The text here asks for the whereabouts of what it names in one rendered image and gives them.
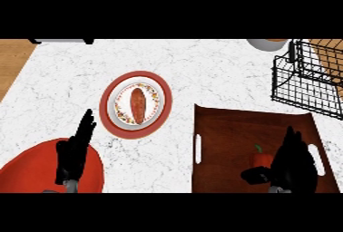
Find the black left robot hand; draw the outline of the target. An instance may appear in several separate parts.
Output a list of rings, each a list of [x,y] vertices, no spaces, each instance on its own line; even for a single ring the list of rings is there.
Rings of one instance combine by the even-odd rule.
[[[62,185],[68,180],[80,180],[95,126],[93,111],[88,110],[79,123],[76,135],[68,140],[59,140],[57,142],[57,185]]]

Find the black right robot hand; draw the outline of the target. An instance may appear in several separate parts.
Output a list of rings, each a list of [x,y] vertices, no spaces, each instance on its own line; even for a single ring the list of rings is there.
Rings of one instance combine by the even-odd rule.
[[[287,128],[283,144],[271,167],[259,166],[241,172],[241,178],[252,184],[269,183],[272,187],[293,194],[312,194],[318,187],[315,160],[303,142],[302,132]]]

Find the red bell pepper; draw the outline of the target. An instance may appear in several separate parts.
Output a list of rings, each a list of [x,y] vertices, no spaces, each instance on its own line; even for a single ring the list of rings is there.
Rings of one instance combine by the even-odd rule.
[[[271,167],[274,156],[264,152],[264,148],[259,144],[255,145],[255,148],[258,149],[258,152],[252,154],[250,156],[250,164],[256,167]]]

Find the brown wooden tray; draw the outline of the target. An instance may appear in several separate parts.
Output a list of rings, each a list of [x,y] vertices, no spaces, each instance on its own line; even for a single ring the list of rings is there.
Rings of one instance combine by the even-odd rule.
[[[337,193],[339,187],[327,159],[314,117],[194,107],[193,192],[266,193],[266,184],[252,185],[241,178],[258,151],[274,155],[287,129],[302,133],[317,146],[326,174],[318,176],[320,193]]]

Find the red round placemat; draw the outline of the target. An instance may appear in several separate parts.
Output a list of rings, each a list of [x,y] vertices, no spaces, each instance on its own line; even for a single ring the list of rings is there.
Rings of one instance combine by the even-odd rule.
[[[0,169],[0,193],[42,193],[45,190],[64,192],[55,184],[59,140],[48,140],[25,150]],[[104,164],[93,147],[88,149],[83,175],[79,181],[80,193],[101,193],[105,184]]]

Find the red oval placemat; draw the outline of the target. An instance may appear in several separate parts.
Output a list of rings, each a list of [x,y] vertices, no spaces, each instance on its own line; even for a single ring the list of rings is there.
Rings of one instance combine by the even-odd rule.
[[[110,84],[99,102],[107,130],[123,139],[150,136],[164,124],[172,101],[164,79],[153,72],[129,72]]]

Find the white patterned plate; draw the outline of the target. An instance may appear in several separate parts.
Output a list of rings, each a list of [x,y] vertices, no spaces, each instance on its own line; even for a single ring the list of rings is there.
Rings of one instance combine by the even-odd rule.
[[[136,124],[130,98],[133,89],[139,88],[147,98],[145,120]],[[107,100],[107,114],[114,124],[127,131],[136,131],[157,121],[164,109],[164,90],[157,81],[151,78],[138,76],[132,77],[114,87]]]

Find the orange-brown sweet potato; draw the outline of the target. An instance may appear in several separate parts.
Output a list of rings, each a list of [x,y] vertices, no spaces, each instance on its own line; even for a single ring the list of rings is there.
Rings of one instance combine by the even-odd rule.
[[[139,88],[133,89],[130,106],[132,106],[132,113],[133,113],[136,124],[141,124],[145,120],[147,98]]]

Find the grey black-edged appliance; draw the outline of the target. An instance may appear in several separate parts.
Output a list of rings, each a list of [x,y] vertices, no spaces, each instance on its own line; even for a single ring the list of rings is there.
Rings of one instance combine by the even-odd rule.
[[[28,39],[31,44],[42,43],[85,43],[93,44],[95,39]]]

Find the grey round pot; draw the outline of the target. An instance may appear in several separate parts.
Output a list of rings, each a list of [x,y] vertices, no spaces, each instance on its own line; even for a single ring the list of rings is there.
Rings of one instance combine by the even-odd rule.
[[[265,52],[275,52],[283,48],[287,40],[249,39],[249,43],[258,50]]]

